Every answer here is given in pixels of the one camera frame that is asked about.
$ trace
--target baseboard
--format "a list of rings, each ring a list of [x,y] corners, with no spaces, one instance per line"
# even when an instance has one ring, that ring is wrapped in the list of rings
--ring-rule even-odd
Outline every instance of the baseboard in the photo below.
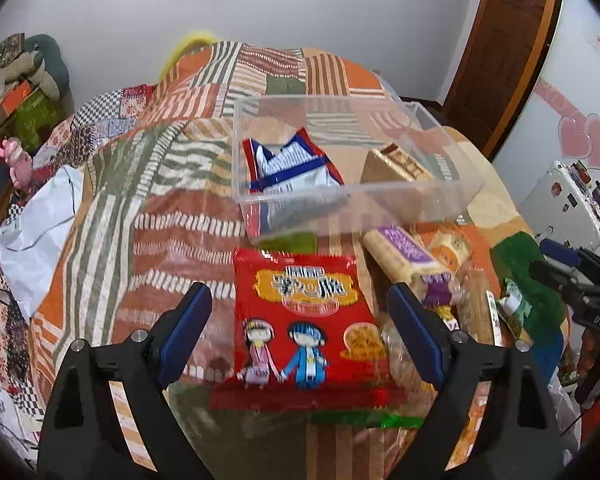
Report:
[[[439,112],[442,111],[442,105],[438,101],[430,101],[428,99],[416,99],[415,97],[402,97],[402,96],[400,96],[400,99],[402,99],[405,102],[417,101],[427,108],[433,108],[434,110],[437,110]]]

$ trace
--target yellow curved object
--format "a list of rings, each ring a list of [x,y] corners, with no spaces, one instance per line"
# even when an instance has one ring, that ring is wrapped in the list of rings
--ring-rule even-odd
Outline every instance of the yellow curved object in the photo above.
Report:
[[[158,81],[162,81],[165,78],[171,67],[174,66],[182,56],[190,53],[193,50],[200,50],[203,47],[209,46],[218,41],[218,38],[216,38],[211,32],[205,32],[203,30],[192,32],[186,38],[180,40],[178,46],[173,49],[173,52],[169,56],[167,63],[165,63],[162,71],[160,72],[160,78]]]

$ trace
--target metal screw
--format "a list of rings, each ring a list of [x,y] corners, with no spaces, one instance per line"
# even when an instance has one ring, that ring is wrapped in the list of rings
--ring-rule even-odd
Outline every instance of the metal screw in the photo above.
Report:
[[[516,341],[516,348],[520,352],[529,352],[529,350],[531,350],[531,345],[522,339],[518,339]]]
[[[141,343],[148,337],[149,333],[144,329],[134,330],[131,334],[131,341]]]
[[[463,332],[462,330],[454,330],[451,333],[451,339],[453,339],[456,343],[462,344],[469,341],[469,336],[466,332]]]
[[[79,352],[84,348],[84,339],[76,339],[71,343],[71,350],[74,352]]]

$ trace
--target patchwork bedspread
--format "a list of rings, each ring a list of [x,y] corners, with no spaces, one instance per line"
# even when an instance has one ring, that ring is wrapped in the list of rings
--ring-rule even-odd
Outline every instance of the patchwork bedspread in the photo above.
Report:
[[[46,182],[63,163],[84,164],[86,178],[82,206],[49,294],[28,329],[20,320],[17,338],[4,335],[15,313],[0,303],[0,384],[11,389],[13,397],[26,392],[32,416],[43,413],[56,370],[73,339],[85,338],[93,346],[119,342],[136,328],[150,327],[194,281],[210,287],[214,307],[181,382],[189,383],[190,394],[198,402],[209,383],[232,373],[235,283],[231,254],[236,247],[248,245],[230,190],[230,134],[236,99],[262,94],[391,98],[389,89],[372,73],[327,52],[274,50],[229,41],[180,59],[151,93],[148,87],[138,87],[95,98],[58,126],[36,156],[39,183]],[[396,113],[379,116],[364,128],[356,123],[355,114],[325,110],[315,119],[316,124],[341,121],[342,128],[350,128],[351,146],[368,143],[366,136],[378,143],[391,142],[406,124]],[[477,170],[487,181],[459,221],[473,223],[492,246],[526,230],[490,163],[460,133],[449,132],[458,142],[445,146],[441,153],[427,151],[425,137],[420,146],[439,176]],[[319,250],[357,257],[361,287],[375,308],[378,302],[359,235],[322,238]],[[0,287],[8,287],[1,272]],[[17,380],[10,364],[16,355]],[[151,466],[122,386],[112,384],[112,392],[134,459]],[[486,392],[482,388],[476,393],[472,421],[453,464],[461,463],[470,452]],[[172,408],[196,448],[205,439],[216,442],[222,424],[212,412],[201,418],[200,410],[196,420],[204,422],[189,424],[182,401],[187,397],[179,393],[170,391]],[[254,416],[228,423],[235,430],[232,450],[220,445],[199,450],[218,478],[279,473],[275,466],[264,472],[250,451],[249,439],[275,436],[281,442],[279,433],[254,426]],[[273,426],[280,429],[278,423]],[[297,419],[284,426],[293,452],[287,447],[287,457],[278,457],[276,462],[268,456],[267,460],[280,463],[281,471],[291,460],[294,466],[285,475],[303,479],[384,478],[415,434],[413,430],[314,426]],[[253,433],[247,427],[260,429]],[[228,452],[244,453],[236,457],[241,469],[221,467]]]

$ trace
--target white paper bag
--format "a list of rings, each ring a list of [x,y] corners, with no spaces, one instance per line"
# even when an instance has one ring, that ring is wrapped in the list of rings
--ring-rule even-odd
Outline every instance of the white paper bag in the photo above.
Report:
[[[0,227],[0,265],[27,324],[48,293],[64,241],[82,201],[82,172],[62,166]]]

